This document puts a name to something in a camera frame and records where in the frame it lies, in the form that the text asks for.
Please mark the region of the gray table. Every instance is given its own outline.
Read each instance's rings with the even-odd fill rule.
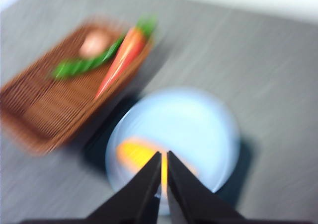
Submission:
[[[318,28],[186,0],[21,0],[1,13],[1,84],[86,17],[159,19],[159,44],[125,94],[194,86],[222,99],[253,156],[236,209],[318,222]],[[1,135],[1,223],[85,217],[113,192],[80,158],[102,118],[72,144],[30,157]],[[160,218],[159,223],[169,222]]]

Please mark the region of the green vegetable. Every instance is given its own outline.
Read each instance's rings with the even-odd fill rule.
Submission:
[[[72,61],[62,61],[52,72],[54,79],[62,79],[71,76],[76,76],[87,71],[90,71],[107,60],[111,59],[117,52],[125,36],[121,36],[115,43],[113,43],[109,49],[103,52],[96,58],[92,59],[77,59]]]

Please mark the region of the wicker basket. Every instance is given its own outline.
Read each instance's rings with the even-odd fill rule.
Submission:
[[[85,36],[104,30],[114,42],[116,23],[87,22],[8,82],[0,92],[4,131],[32,154],[45,154],[69,141],[76,131],[134,77],[152,48],[152,40],[126,71],[97,99],[94,96],[112,61],[86,74],[55,81],[50,71],[66,58],[78,57]]]

